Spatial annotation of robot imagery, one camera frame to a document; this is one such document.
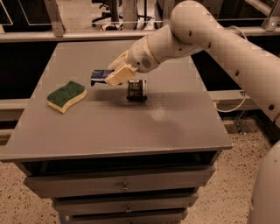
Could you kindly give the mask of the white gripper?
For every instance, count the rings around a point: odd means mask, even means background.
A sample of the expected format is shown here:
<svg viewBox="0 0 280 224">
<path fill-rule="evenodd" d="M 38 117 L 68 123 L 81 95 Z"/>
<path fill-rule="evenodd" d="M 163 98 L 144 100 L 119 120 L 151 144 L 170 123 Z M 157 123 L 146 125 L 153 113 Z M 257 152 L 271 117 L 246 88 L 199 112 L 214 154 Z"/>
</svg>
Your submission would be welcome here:
<svg viewBox="0 0 280 224">
<path fill-rule="evenodd" d="M 140 38 L 129 50 L 108 65 L 108 70 L 112 70 L 112 73 L 105 81 L 110 86 L 116 86 L 134 78 L 137 71 L 148 73 L 158 66 L 159 63 L 152 56 L 148 38 Z"/>
</svg>

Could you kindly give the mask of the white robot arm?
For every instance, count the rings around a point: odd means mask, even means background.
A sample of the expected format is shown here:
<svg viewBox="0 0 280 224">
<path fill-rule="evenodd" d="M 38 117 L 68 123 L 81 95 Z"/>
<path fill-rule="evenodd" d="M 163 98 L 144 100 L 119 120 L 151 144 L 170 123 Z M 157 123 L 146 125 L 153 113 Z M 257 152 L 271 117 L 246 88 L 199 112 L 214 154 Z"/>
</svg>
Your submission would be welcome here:
<svg viewBox="0 0 280 224">
<path fill-rule="evenodd" d="M 280 126 L 280 58 L 223 28 L 200 3 L 187 0 L 169 24 L 140 38 L 114 60 L 105 82 L 124 83 L 169 59 L 206 51 L 276 125 Z M 248 224 L 280 224 L 280 142 L 263 158 L 251 197 Z"/>
</svg>

